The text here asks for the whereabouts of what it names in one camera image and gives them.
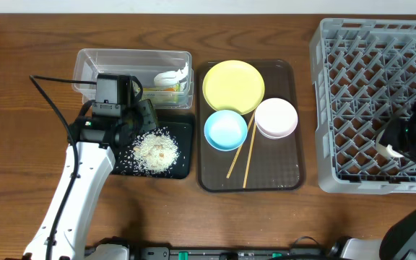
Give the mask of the white green cup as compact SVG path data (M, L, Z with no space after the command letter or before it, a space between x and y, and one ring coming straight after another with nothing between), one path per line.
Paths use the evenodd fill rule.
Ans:
M402 158L403 155L394 151L392 146L388 144L387 146L384 146L380 143L381 137L384 134L384 130L376 137L376 151L378 154L386 157L386 158Z

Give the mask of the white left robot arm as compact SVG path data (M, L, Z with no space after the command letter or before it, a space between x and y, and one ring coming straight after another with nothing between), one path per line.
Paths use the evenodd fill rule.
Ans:
M123 147L157 128L150 100L83 104L66 126L69 146L60 181L46 216L23 253L24 259L128 259L127 243L114 238L87 254L86 240L100 192Z

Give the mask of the yellow plate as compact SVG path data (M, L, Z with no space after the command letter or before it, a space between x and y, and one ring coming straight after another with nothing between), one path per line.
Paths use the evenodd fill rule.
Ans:
M213 110L231 110L244 115L263 100L265 83L258 69L249 63L221 61L205 74L202 93Z

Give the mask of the blue bowl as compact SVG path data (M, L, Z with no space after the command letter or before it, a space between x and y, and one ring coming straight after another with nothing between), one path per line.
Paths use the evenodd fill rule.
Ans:
M204 137L216 150L229 152L241 146L247 137L246 120L232 110L220 110L208 117Z

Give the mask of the white tissue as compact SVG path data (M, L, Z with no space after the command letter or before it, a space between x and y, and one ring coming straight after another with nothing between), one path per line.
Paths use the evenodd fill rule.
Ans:
M182 79L186 78L189 73L189 64L185 63L182 69L177 71L166 71L159 73L154 77L156 87L172 87L178 84Z

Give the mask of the pink bowl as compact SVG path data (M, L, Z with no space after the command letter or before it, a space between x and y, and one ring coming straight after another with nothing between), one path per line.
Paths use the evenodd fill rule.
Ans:
M269 139L281 139L291 135L298 126L298 112L281 98L262 101L255 111L255 124Z

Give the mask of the pandan cake wrapper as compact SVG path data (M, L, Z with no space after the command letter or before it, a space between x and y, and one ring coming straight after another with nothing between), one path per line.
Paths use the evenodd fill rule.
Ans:
M150 99L154 105L174 105L184 94L179 84L169 87L144 88L143 99Z

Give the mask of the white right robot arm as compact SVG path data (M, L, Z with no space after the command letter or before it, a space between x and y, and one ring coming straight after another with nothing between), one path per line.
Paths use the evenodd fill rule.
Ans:
M376 144L416 163L416 101L410 108L410 117L392 119ZM382 239L348 238L329 256L336 259L416 259L416 209L392 225Z

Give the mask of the rice leftovers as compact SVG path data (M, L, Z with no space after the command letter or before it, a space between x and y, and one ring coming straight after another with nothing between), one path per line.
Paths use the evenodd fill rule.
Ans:
M151 130L136 137L119 156L118 167L146 176L167 173L179 158L180 150L167 127Z

